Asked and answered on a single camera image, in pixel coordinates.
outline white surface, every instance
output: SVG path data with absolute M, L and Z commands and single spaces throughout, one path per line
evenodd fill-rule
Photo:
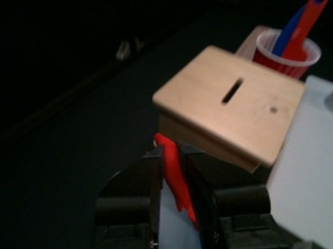
M 308 77 L 306 91 L 268 180 L 272 214 L 304 240 L 333 248 L 333 84 Z
M 186 211 L 181 213 L 175 207 L 174 197 L 163 181 L 161 208 L 161 249 L 201 249 L 199 234 L 187 218 Z

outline dark background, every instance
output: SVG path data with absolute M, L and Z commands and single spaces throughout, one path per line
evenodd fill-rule
M 126 2 L 126 11 L 114 0 L 3 3 L 1 248 L 90 248 L 98 194 L 153 148 L 154 92 L 207 45 L 236 52 L 257 25 L 282 28 L 306 1 Z M 332 17 L 330 1 L 308 72 L 330 82 Z M 119 62 L 125 19 L 147 46 Z

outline metal part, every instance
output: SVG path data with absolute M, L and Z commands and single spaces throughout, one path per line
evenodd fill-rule
M 158 248 L 163 149 L 119 172 L 96 201 L 94 248 Z
M 245 169 L 178 144 L 202 248 L 285 248 L 270 215 L 268 190 Z
M 324 249 L 313 241 L 302 241 L 294 244 L 293 249 Z

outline slot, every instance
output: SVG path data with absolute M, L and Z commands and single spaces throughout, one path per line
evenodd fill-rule
M 234 83 L 231 89 L 229 90 L 226 96 L 222 98 L 222 104 L 227 104 L 229 103 L 230 99 L 233 98 L 233 96 L 234 96 L 234 94 L 236 94 L 236 92 L 237 92 L 237 90 L 238 90 L 238 88 L 241 87 L 242 84 L 244 84 L 244 79 L 240 78 L 236 81 L 236 83 Z

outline red object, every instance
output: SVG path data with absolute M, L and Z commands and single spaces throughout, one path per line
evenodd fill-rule
M 280 73 L 293 77 L 294 79 L 300 79 L 304 73 L 308 71 L 309 67 L 300 67 L 300 66 L 289 66 L 285 64 L 278 63 L 277 61 L 268 58 L 260 50 L 256 51 L 254 55 L 254 62 L 261 65 L 265 65 L 270 69 L 278 71 Z
M 179 155 L 175 143 L 162 136 L 159 133 L 154 136 L 158 145 L 165 147 L 165 175 L 166 182 L 175 198 L 175 205 L 178 212 L 185 208 L 187 210 L 187 216 L 194 224 L 195 229 L 198 228 L 195 213 L 193 209 L 191 196 L 189 187 L 183 179 Z
M 298 61 L 308 60 L 308 53 L 304 50 L 304 41 L 308 38 L 309 31 L 316 23 L 316 20 L 324 10 L 326 3 L 328 0 L 324 0 L 322 2 L 318 2 L 317 0 L 309 0 L 289 44 L 282 54 L 284 58 Z

